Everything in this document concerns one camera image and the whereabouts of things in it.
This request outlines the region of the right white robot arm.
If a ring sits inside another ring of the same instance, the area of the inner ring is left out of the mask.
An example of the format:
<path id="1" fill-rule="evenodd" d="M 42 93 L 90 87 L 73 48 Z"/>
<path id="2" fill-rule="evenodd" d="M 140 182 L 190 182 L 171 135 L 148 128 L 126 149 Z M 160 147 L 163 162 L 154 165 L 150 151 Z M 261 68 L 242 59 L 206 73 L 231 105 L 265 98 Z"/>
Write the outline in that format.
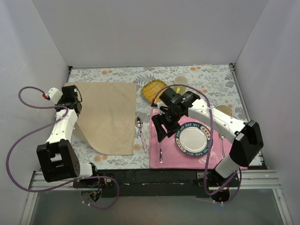
<path id="1" fill-rule="evenodd" d="M 150 167 L 208 169 L 210 184 L 223 186 L 247 168 L 263 147 L 259 124 L 210 108 L 197 94 L 167 89 L 150 122 Z"/>

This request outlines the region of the beige cloth napkin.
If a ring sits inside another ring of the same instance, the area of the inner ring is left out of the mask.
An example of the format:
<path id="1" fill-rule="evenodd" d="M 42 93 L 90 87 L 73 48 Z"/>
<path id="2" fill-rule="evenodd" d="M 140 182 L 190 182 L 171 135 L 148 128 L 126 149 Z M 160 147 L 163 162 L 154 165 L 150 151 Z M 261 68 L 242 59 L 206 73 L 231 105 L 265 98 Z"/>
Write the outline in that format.
<path id="1" fill-rule="evenodd" d="M 105 155 L 132 155 L 137 87 L 125 82 L 75 82 L 83 100 L 75 135 Z"/>

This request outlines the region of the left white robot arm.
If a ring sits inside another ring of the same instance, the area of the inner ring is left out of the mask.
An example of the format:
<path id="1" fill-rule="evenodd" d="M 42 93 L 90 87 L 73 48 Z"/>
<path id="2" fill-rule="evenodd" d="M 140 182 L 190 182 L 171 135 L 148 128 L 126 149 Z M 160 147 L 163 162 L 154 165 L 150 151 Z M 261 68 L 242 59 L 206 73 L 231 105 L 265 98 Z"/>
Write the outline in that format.
<path id="1" fill-rule="evenodd" d="M 82 110 L 81 94 L 75 85 L 51 88 L 47 97 L 54 102 L 57 123 L 45 144 L 37 147 L 37 157 L 45 181 L 83 178 L 88 187 L 96 187 L 100 176 L 93 163 L 81 163 L 70 140 Z"/>

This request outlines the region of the pink handled spoon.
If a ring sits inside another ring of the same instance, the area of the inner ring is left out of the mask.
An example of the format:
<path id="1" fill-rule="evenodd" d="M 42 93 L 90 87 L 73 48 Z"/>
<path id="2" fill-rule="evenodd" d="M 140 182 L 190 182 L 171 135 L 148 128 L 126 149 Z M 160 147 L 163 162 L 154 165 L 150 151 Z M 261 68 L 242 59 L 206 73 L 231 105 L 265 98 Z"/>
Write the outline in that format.
<path id="1" fill-rule="evenodd" d="M 143 135 L 143 130 L 142 130 L 142 128 L 143 128 L 143 122 L 142 122 L 142 120 L 141 120 L 140 117 L 136 117 L 136 119 L 135 119 L 135 126 L 139 130 L 139 134 L 140 134 L 140 137 L 141 137 L 141 141 L 142 141 L 144 152 L 147 153 L 147 147 L 146 147 L 146 143 L 145 143 L 144 135 Z"/>

